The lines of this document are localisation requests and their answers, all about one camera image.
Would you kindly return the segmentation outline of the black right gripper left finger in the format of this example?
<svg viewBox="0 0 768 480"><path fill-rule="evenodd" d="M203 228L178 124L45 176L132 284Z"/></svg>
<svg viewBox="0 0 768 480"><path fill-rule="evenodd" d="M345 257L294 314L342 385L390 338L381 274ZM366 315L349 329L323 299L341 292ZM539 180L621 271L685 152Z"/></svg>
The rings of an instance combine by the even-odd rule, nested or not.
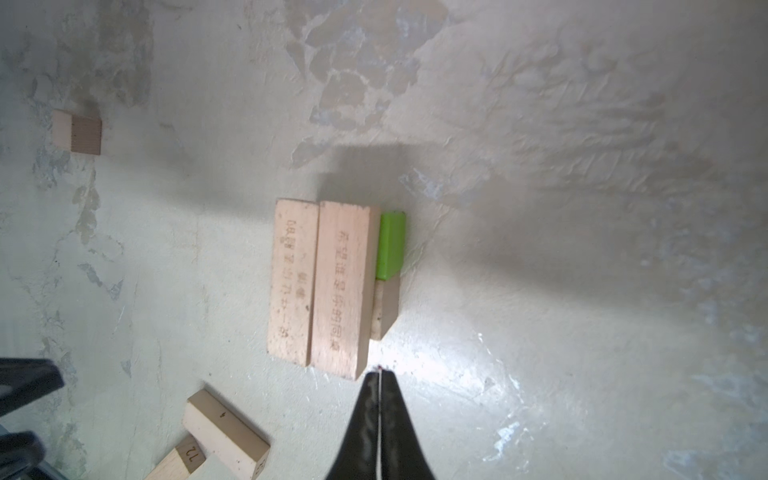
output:
<svg viewBox="0 0 768 480"><path fill-rule="evenodd" d="M328 480L376 480L379 441L380 373L367 373Z"/></svg>

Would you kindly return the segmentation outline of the natural wood rectangular block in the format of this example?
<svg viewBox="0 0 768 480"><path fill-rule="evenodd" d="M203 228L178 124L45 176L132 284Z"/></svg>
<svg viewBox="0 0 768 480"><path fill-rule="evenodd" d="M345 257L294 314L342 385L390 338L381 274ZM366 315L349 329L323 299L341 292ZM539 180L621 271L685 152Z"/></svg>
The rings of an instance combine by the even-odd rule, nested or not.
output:
<svg viewBox="0 0 768 480"><path fill-rule="evenodd" d="M400 274L375 281L371 339L381 341L399 315Z"/></svg>

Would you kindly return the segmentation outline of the green wood block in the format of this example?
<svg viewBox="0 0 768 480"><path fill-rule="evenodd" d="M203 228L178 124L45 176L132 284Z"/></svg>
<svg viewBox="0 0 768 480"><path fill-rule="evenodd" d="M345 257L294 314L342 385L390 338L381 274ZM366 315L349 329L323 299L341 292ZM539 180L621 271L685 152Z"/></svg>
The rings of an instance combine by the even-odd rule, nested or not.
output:
<svg viewBox="0 0 768 480"><path fill-rule="evenodd" d="M406 214L390 211L381 214L376 263L376 278L388 280L399 273L404 263Z"/></svg>

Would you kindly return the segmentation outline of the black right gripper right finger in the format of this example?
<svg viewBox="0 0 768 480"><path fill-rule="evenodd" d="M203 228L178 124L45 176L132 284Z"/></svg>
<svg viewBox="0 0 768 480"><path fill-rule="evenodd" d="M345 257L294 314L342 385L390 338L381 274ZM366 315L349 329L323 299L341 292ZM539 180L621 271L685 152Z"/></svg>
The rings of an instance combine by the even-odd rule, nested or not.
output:
<svg viewBox="0 0 768 480"><path fill-rule="evenodd" d="M381 475L383 479L435 480L410 419L396 375L380 371Z"/></svg>

